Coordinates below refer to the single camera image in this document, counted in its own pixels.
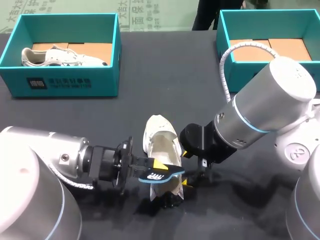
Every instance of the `printed logo on box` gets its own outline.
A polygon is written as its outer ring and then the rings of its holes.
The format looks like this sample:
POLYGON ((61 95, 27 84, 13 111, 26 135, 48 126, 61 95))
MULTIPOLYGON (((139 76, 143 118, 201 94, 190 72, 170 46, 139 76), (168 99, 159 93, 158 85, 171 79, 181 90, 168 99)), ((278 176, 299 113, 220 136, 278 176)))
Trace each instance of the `printed logo on box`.
POLYGON ((42 77, 26 78, 31 89, 47 89, 47 85, 42 77))

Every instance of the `person's leg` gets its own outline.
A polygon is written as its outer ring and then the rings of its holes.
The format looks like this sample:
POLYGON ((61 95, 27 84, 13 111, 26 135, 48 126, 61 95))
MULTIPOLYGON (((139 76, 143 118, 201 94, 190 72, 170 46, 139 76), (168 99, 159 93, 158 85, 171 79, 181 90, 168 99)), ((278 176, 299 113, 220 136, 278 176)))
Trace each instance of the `person's leg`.
POLYGON ((218 28, 220 10, 241 9, 243 2, 244 0, 219 0, 219 10, 214 19, 213 30, 217 30, 218 28))
POLYGON ((193 31, 208 30, 216 17, 219 0, 199 0, 193 31))

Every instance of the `black table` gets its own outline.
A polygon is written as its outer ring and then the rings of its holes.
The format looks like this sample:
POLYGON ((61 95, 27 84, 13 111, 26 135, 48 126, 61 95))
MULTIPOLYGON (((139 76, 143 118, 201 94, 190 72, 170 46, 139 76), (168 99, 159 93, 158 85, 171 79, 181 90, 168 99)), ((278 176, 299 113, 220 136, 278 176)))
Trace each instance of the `black table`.
MULTIPOLYGON (((0 34, 0 52, 8 38, 0 34)), ((0 129, 48 130, 114 147, 133 136, 133 154, 142 155, 151 115, 163 115, 179 133, 191 122, 207 124, 225 103, 215 38, 215 31, 122 33, 119 95, 112 99, 15 100, 1 79, 0 129)), ((269 134, 236 152, 214 166, 214 184, 153 217, 136 213, 149 197, 149 185, 136 179, 127 184, 121 204, 109 191, 99 199, 74 193, 83 218, 81 238, 289 240, 285 208, 299 175, 278 161, 273 144, 269 134)), ((196 161, 182 163, 191 170, 196 161)))

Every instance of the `shoe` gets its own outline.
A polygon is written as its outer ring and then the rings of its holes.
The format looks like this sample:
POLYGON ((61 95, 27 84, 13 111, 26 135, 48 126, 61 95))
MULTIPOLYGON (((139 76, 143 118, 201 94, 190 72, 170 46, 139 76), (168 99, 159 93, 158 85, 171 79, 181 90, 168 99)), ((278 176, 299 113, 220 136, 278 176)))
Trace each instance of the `shoe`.
POLYGON ((84 54, 77 54, 69 48, 56 45, 47 51, 34 51, 24 48, 21 54, 22 65, 27 67, 47 66, 107 66, 101 59, 84 54))
MULTIPOLYGON (((143 151, 148 158, 157 159, 162 164, 182 166, 182 149, 177 133, 171 123, 161 115, 153 115, 147 121, 143 135, 143 151)), ((167 192, 184 199, 181 175, 173 176, 165 183, 151 184, 150 200, 167 192)))

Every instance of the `orange cardboard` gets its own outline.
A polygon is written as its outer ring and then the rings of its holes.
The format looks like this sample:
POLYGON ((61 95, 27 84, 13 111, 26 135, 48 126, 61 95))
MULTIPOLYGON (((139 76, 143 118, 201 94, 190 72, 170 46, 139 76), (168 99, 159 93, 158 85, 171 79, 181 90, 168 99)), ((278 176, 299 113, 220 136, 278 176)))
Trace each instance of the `orange cardboard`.
POLYGON ((58 46, 59 48, 66 49, 68 47, 67 42, 58 42, 58 43, 34 43, 32 50, 35 51, 47 51, 53 47, 53 45, 58 46))
MULTIPOLYGON (((270 47, 269 41, 266 40, 252 40, 252 39, 239 39, 239 40, 230 40, 231 46, 240 43, 240 42, 258 42, 262 43, 268 47, 270 47)), ((236 61, 245 61, 245 62, 269 62, 271 61, 274 57, 266 52, 263 49, 259 49, 254 46, 246 46, 246 47, 241 47, 233 51, 234 59, 236 61)))
POLYGON ((77 54, 84 54, 111 64, 112 43, 69 43, 68 48, 77 54))
POLYGON ((275 38, 269 39, 271 48, 280 56, 285 56, 296 61, 312 61, 305 43, 300 38, 275 38))

